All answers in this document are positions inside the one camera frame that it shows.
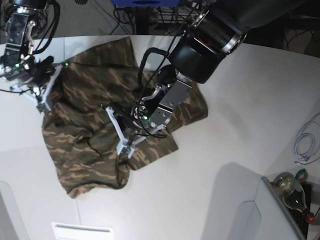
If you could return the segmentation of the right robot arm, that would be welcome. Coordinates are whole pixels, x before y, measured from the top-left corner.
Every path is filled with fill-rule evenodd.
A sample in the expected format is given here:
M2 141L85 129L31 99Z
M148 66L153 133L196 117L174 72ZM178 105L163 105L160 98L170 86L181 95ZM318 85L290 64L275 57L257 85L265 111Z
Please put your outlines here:
M61 7L55 0L11 0L14 10L8 18L4 33L6 43L0 57L0 77L12 85L10 93L32 100L40 113L53 108L50 93L64 64L55 64L49 55L43 60L37 57L53 40L57 30ZM53 7L53 21L46 30L46 43L36 45L35 34L40 29L39 14L48 6Z

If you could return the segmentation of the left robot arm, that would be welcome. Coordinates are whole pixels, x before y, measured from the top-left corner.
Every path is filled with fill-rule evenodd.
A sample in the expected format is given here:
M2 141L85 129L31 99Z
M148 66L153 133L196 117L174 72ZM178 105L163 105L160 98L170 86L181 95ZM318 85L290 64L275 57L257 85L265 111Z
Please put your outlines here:
M105 110L115 128L118 155L131 157L148 137L162 139L174 110L193 83L205 83L219 64L260 28L301 6L301 0L216 0L192 10L184 33L167 50L149 48L137 74L137 100L130 110L112 103Z

